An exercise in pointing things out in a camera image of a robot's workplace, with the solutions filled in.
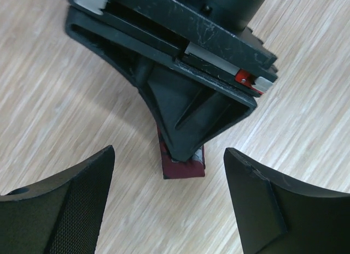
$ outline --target black plastic object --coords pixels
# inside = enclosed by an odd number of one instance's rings
[[[264,0],[230,0],[246,6],[235,15],[222,0],[204,1],[108,0],[99,15],[69,0],[67,34],[138,88],[177,161],[256,108],[261,93],[237,82],[231,66],[277,79],[277,57],[245,26]],[[236,21],[226,27],[225,16]],[[200,54],[187,52],[190,44]]]
[[[0,253],[95,252],[114,168],[111,146],[0,196]]]
[[[244,254],[350,252],[350,194],[301,182],[235,149],[224,161]]]

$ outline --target black cylinder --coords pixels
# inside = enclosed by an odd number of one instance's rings
[[[265,0],[205,0],[208,18],[229,30],[243,30]]]

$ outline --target black mechanical part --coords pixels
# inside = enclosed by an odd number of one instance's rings
[[[350,194],[302,182],[226,149],[244,254],[348,253]]]
[[[0,196],[0,252],[95,253],[113,168],[109,146],[74,167]]]
[[[277,57],[243,25],[263,1],[230,0],[246,5],[233,14],[221,0],[69,0],[66,32],[138,88],[171,156],[185,162],[249,116],[277,79]],[[251,86],[236,80],[242,70]]]

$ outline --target wooden table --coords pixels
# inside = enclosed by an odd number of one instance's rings
[[[112,144],[96,253],[242,253],[226,147],[350,192],[350,0],[266,0],[250,26],[278,57],[259,107],[206,144],[205,178],[163,180],[155,122],[137,90],[65,35],[66,0],[0,0],[0,193]]]

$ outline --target light wood grain surface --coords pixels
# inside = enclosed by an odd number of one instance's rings
[[[112,144],[96,253],[242,253],[226,147],[350,192],[350,0],[266,0],[250,26],[279,57],[279,80],[251,117],[206,144],[205,178],[167,181],[147,106],[65,35],[66,0],[0,2],[0,193]]]

